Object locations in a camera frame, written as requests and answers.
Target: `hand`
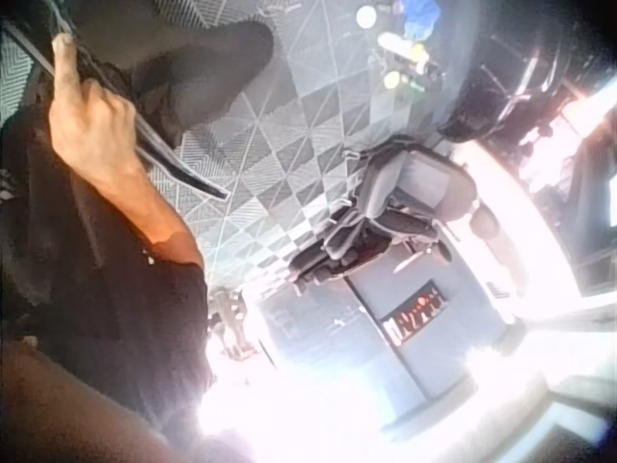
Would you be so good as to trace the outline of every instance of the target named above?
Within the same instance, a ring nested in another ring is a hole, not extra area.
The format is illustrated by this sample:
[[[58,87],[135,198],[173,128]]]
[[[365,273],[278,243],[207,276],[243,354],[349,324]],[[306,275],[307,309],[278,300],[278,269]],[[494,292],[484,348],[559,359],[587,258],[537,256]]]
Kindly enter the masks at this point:
[[[54,100],[49,110],[54,151],[99,191],[117,193],[144,168],[135,154],[135,107],[89,79],[80,85],[69,34],[53,41]]]

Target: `display screen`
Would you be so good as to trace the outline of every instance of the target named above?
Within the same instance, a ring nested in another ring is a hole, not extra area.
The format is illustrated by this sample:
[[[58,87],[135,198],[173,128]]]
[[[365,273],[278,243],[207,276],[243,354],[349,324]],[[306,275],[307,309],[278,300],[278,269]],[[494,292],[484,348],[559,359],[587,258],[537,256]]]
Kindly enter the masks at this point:
[[[432,280],[409,298],[401,307],[382,319],[382,325],[392,342],[401,345],[424,328],[447,306]]]

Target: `gray seat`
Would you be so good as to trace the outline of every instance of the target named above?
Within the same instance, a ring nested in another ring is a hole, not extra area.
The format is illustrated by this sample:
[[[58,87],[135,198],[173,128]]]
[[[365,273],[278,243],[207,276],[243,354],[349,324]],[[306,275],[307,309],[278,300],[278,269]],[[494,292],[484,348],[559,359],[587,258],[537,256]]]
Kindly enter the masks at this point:
[[[416,143],[379,150],[370,157],[356,204],[324,239],[332,259],[351,248],[365,222],[392,235],[437,239],[432,220],[449,222],[465,215],[477,197],[475,182],[461,167]],[[396,200],[406,212],[389,209]]]

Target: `gray patterned floor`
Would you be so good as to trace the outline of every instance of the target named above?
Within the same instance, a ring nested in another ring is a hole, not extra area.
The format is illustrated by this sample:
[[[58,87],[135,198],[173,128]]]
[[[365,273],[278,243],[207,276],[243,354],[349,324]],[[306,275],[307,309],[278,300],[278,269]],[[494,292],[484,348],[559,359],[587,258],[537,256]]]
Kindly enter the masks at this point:
[[[355,181],[357,166],[342,159],[341,149],[372,146],[405,131],[422,95],[384,88],[388,63],[376,37],[391,30],[393,21],[382,14],[372,30],[361,29],[355,15],[367,0],[156,3],[171,23],[213,27],[255,18],[276,37],[272,63],[224,117],[190,130],[177,150],[226,188],[230,199],[205,199],[161,172],[151,173],[195,234],[210,287],[237,287],[266,269],[285,267],[314,239],[333,202]],[[12,43],[5,44],[13,66],[5,70],[10,60],[3,60],[3,89],[5,78],[13,87],[0,95],[3,118],[16,107],[17,87],[30,66]]]

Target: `blue object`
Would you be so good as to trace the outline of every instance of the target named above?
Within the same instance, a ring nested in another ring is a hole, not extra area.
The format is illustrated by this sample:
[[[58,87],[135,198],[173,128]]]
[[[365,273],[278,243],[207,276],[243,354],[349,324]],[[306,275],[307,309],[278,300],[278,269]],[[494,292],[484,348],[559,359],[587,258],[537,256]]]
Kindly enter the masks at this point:
[[[410,41],[425,41],[435,28],[442,10],[434,0],[403,0],[405,15],[405,38]]]

